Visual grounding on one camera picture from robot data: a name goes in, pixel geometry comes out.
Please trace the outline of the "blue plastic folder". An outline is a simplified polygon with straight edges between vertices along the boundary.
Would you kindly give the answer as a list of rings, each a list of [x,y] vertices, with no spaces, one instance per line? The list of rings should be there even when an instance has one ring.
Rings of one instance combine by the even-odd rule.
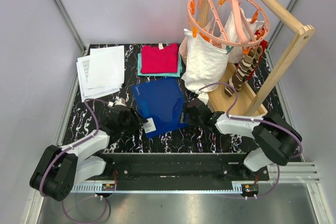
[[[185,99],[175,78],[162,78],[132,86],[148,138],[187,127],[181,119]]]

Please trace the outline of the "white paper sheets stack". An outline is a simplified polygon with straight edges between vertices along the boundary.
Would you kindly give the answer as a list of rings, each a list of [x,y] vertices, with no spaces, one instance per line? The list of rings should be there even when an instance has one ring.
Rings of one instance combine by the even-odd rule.
[[[92,48],[77,59],[81,100],[97,99],[119,92],[124,84],[124,46]]]

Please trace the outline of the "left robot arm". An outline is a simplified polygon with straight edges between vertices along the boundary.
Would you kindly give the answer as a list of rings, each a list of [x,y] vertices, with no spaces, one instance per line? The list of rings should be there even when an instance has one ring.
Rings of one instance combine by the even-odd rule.
[[[95,120],[96,129],[87,136],[61,147],[50,145],[44,150],[30,178],[31,188],[43,197],[63,201],[73,186],[91,177],[107,180],[113,175],[112,159],[102,151],[113,136],[132,134],[148,120],[123,104],[109,106],[109,117],[102,123]]]

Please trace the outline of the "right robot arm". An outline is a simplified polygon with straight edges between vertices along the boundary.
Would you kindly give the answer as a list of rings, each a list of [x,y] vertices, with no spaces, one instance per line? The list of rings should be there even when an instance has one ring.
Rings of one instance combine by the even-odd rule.
[[[244,180],[252,179],[262,167],[286,166],[303,151],[301,135],[276,112],[264,116],[237,116],[212,112],[203,101],[194,99],[183,105],[181,121],[212,132],[255,140],[259,147],[250,151],[238,167],[239,176]]]

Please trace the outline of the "teal folded shirt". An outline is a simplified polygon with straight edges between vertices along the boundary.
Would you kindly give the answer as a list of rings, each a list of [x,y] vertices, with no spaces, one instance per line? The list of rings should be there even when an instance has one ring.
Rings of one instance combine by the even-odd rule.
[[[142,73],[142,54],[138,53],[138,70],[137,75],[143,77],[175,77],[179,78],[183,72],[182,58],[181,55],[178,55],[178,71],[176,73]]]

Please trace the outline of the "white hanging towel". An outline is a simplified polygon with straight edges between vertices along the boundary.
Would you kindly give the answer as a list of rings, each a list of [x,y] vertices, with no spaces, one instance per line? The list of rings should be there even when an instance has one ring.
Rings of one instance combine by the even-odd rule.
[[[229,55],[227,50],[213,46],[200,35],[184,29],[184,39],[179,53],[185,61],[186,70],[182,75],[185,87],[192,92],[219,82],[226,71]]]

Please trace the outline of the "red folded shirt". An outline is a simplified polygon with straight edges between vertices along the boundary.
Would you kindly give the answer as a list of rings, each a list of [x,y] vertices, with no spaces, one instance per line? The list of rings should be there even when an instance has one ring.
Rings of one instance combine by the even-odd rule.
[[[143,46],[141,49],[141,73],[177,73],[179,65],[178,45],[165,47]]]

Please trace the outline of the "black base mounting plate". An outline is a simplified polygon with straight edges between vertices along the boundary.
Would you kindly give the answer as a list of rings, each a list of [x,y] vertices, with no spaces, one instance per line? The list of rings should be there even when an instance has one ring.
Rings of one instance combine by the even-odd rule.
[[[95,176],[104,184],[117,180],[118,193],[226,193],[237,192],[236,182],[266,182],[268,170],[251,172],[243,166],[245,154],[233,153],[116,153],[113,173]]]

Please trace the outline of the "brown striped socks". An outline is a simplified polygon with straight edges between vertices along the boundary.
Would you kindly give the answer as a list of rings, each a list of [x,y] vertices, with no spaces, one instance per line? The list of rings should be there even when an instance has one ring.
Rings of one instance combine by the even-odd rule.
[[[243,54],[242,58],[238,62],[236,70],[232,77],[226,82],[231,87],[225,87],[224,93],[231,97],[234,94],[235,89],[239,92],[243,83],[251,76],[255,71],[257,65],[263,56],[262,46],[258,46],[255,49],[250,49],[247,54]]]

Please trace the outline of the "red hanging cloth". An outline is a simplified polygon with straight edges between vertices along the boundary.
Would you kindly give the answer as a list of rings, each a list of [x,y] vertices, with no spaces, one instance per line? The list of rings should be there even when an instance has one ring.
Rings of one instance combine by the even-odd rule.
[[[265,53],[267,46],[268,41],[262,40],[257,47],[242,51],[243,55],[236,64],[236,71],[234,74],[234,78],[237,81],[243,83],[252,77]]]

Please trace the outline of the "pink round clip hanger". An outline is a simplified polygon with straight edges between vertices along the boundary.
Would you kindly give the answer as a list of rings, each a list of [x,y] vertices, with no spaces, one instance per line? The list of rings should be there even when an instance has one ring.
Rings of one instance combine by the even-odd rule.
[[[270,28],[266,12],[254,0],[188,0],[187,22],[194,37],[243,50],[257,47]]]

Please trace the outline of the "wooden drying rack frame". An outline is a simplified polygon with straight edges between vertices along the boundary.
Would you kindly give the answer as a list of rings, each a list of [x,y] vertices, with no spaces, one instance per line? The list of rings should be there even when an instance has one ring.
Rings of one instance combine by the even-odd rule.
[[[298,0],[290,0],[287,7],[283,7],[277,0],[260,1],[280,20],[266,50],[271,68],[269,76],[257,93],[249,84],[244,83],[238,96],[229,98],[223,94],[223,87],[218,87],[210,92],[209,102],[214,110],[232,115],[262,115],[266,113],[263,101],[276,89],[282,110],[288,119],[290,112],[280,79],[313,36],[315,28],[312,25],[303,25],[291,13]]]

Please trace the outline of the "aluminium rail frame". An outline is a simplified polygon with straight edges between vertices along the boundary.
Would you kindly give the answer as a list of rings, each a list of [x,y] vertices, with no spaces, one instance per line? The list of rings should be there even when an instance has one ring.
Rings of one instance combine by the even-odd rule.
[[[313,163],[269,165],[244,178],[221,160],[118,164],[64,202],[33,197],[26,223],[335,223]]]

